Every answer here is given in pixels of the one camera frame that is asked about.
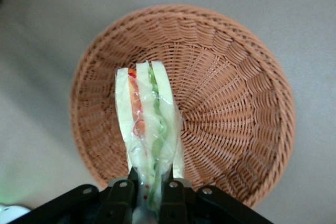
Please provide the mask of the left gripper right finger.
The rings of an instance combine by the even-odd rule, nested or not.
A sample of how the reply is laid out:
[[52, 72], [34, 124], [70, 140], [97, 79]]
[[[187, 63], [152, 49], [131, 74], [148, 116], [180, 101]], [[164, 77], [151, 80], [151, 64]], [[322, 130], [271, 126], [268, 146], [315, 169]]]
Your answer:
[[191, 188], [191, 182], [185, 178], [174, 178], [173, 168], [162, 176], [162, 200], [159, 223], [188, 223], [185, 189]]

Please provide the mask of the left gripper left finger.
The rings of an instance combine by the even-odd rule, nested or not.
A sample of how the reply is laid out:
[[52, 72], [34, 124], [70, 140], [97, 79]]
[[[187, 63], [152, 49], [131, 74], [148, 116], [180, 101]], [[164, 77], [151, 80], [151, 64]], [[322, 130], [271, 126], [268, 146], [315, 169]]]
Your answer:
[[127, 177], [118, 177], [100, 193], [100, 207], [94, 223], [132, 223], [138, 193], [138, 174], [134, 168]]

